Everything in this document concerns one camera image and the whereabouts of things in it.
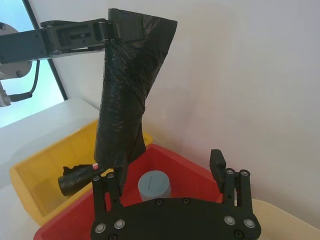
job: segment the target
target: black trash bag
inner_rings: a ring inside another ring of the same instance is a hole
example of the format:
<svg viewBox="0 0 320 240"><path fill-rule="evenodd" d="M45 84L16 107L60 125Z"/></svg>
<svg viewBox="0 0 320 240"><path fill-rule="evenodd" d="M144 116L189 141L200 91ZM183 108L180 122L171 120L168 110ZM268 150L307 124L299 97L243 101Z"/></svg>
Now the black trash bag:
<svg viewBox="0 0 320 240"><path fill-rule="evenodd" d="M134 161L145 150L142 116L146 98L168 54L177 22L119 9L109 9L109 20L123 26L141 21L143 39L110 44L105 69L94 159L104 169L118 159ZM138 32L128 29L128 35Z"/></svg>

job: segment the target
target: yellow bin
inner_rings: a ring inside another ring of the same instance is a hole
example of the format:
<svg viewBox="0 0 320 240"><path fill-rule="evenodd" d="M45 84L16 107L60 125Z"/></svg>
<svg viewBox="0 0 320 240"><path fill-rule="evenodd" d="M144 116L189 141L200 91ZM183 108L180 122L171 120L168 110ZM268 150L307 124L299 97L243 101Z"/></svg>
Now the yellow bin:
<svg viewBox="0 0 320 240"><path fill-rule="evenodd" d="M12 185L24 209L40 226L92 188L89 183L76 194L66 197L60 192L58 177L63 174L63 166L72 168L95 163L96 132L97 121L94 121L10 169ZM145 132L143 139L145 145L152 143L152 137Z"/></svg>

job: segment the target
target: white wall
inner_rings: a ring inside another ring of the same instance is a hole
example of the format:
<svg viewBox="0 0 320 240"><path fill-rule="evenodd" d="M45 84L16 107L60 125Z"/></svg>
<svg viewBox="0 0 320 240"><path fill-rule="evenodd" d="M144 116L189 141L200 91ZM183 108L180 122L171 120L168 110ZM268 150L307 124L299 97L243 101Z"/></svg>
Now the white wall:
<svg viewBox="0 0 320 240"><path fill-rule="evenodd" d="M229 167L251 171L255 198L320 228L320 1L31 5L39 22L106 18L113 7L177 20L147 99L144 129L205 167L210 149L221 149ZM103 53L54 62L69 96L99 106Z"/></svg>

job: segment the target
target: beige bin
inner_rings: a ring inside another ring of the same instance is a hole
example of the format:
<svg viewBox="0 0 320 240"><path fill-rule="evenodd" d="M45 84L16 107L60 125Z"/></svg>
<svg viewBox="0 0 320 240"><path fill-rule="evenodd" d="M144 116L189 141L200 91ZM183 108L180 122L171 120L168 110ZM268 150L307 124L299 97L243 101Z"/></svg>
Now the beige bin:
<svg viewBox="0 0 320 240"><path fill-rule="evenodd" d="M262 228L259 240L320 240L320 230L265 201L252 200Z"/></svg>

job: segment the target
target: gray cap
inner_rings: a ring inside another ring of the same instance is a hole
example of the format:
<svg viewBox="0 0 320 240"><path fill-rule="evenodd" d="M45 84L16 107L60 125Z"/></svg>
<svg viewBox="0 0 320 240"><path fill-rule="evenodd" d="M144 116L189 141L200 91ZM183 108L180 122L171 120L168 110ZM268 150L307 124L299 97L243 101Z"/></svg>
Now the gray cap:
<svg viewBox="0 0 320 240"><path fill-rule="evenodd" d="M148 171L138 182L138 189L143 201L169 198L171 194L169 177L162 171Z"/></svg>

